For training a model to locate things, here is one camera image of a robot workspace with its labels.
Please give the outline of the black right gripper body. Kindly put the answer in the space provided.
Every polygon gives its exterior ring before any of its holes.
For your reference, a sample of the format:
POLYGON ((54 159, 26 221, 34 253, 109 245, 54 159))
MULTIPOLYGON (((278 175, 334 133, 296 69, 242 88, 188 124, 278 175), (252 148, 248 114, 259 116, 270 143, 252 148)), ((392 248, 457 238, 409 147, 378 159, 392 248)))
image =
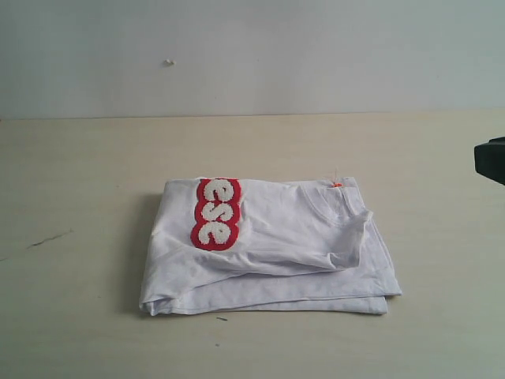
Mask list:
POLYGON ((497 137, 474 147, 475 171, 499 184, 505 184, 505 137, 497 137))

